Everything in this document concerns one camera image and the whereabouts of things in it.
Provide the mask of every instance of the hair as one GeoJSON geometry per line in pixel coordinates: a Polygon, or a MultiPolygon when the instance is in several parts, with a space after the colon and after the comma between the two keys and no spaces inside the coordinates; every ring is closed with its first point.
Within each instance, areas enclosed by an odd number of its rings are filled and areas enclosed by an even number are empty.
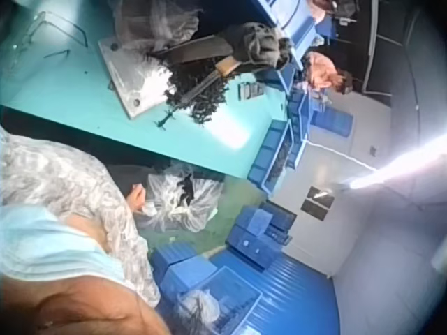
{"type": "Polygon", "coordinates": [[[330,76],[332,87],[341,94],[351,93],[353,90],[352,74],[348,71],[337,69],[336,75],[330,76]]]}

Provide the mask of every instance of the green floor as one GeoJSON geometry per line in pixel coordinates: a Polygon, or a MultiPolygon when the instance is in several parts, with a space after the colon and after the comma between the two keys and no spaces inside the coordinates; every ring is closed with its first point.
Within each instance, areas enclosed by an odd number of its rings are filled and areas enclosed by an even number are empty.
{"type": "Polygon", "coordinates": [[[228,176],[225,180],[222,196],[219,199],[219,212],[204,230],[196,234],[183,230],[168,232],[142,230],[140,235],[147,240],[149,249],[172,241],[186,241],[193,244],[198,253],[211,251],[225,244],[226,237],[243,206],[259,205],[265,198],[265,194],[249,181],[228,176]]]}

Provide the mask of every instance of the window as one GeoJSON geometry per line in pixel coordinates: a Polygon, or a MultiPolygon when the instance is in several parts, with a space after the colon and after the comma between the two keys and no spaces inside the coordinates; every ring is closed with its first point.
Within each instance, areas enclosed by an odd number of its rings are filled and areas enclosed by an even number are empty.
{"type": "Polygon", "coordinates": [[[320,221],[324,221],[334,200],[335,198],[329,192],[321,191],[311,186],[307,193],[307,199],[301,206],[301,210],[320,221]]]}
{"type": "Polygon", "coordinates": [[[320,191],[319,189],[311,186],[309,192],[307,193],[307,197],[319,204],[322,204],[324,207],[331,208],[335,198],[325,191],[320,191]]]}

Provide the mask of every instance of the hand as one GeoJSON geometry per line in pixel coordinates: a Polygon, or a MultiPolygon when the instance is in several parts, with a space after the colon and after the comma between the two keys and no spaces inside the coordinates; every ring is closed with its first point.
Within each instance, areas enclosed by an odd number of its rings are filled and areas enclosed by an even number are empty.
{"type": "Polygon", "coordinates": [[[146,190],[141,184],[133,185],[131,193],[126,198],[127,205],[132,213],[141,211],[146,203],[146,190]]]}

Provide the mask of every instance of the fluorescent light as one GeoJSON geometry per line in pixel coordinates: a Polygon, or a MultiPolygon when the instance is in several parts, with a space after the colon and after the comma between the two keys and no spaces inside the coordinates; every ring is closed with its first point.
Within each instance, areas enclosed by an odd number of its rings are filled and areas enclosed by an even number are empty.
{"type": "Polygon", "coordinates": [[[318,199],[318,198],[325,197],[325,196],[327,196],[328,194],[329,194],[329,192],[326,192],[326,191],[320,192],[320,193],[314,195],[314,199],[318,199]]]}
{"type": "Polygon", "coordinates": [[[395,177],[410,174],[435,162],[444,154],[447,154],[447,135],[438,137],[419,149],[397,157],[393,162],[369,176],[352,181],[349,187],[352,189],[364,188],[373,184],[383,183],[395,177]]]}

